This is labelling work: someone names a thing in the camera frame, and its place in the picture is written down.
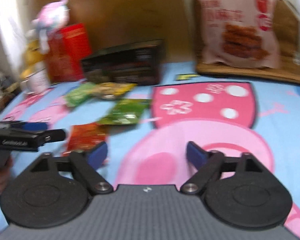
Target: curtain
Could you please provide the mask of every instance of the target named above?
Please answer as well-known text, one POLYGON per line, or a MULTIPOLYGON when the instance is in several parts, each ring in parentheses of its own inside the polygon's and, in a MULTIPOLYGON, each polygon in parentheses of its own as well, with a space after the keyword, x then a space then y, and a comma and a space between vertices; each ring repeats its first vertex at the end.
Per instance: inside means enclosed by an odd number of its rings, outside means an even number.
POLYGON ((0 0, 0 71, 18 78, 25 45, 16 0, 0 0))

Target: red box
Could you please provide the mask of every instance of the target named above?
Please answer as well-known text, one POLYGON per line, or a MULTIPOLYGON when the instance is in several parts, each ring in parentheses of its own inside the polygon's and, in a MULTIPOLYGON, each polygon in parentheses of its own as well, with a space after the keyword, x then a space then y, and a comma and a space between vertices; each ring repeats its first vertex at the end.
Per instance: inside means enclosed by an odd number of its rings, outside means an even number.
POLYGON ((47 72, 52 83, 84 78, 80 60, 92 53, 82 23, 65 27, 49 40, 47 72))

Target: human hand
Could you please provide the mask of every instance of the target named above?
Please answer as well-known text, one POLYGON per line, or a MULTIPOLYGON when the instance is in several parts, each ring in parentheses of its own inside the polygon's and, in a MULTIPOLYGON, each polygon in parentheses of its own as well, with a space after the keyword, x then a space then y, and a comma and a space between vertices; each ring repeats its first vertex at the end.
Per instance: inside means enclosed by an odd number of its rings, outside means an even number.
POLYGON ((11 157, 9 157, 7 164, 4 168, 0 171, 0 195, 2 194, 3 190, 8 184, 9 177, 10 177, 10 168, 12 167, 13 162, 11 157))

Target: black box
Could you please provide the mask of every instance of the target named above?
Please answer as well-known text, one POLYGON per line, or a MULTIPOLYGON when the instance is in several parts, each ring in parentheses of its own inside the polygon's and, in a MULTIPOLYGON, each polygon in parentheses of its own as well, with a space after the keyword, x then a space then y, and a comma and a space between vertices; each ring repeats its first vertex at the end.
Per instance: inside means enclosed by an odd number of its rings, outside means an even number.
POLYGON ((82 59, 81 64, 90 82, 147 86, 160 83, 164 58, 163 40, 154 40, 101 49, 82 59))

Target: plush toy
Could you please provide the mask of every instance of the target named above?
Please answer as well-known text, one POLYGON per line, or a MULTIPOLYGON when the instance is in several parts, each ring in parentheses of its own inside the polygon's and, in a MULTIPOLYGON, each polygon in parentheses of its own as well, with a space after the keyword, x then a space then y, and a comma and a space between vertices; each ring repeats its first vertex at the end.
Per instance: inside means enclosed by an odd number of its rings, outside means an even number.
POLYGON ((48 40, 69 21, 68 0, 48 3, 43 6, 37 18, 32 21, 40 41, 40 52, 49 52, 48 40))

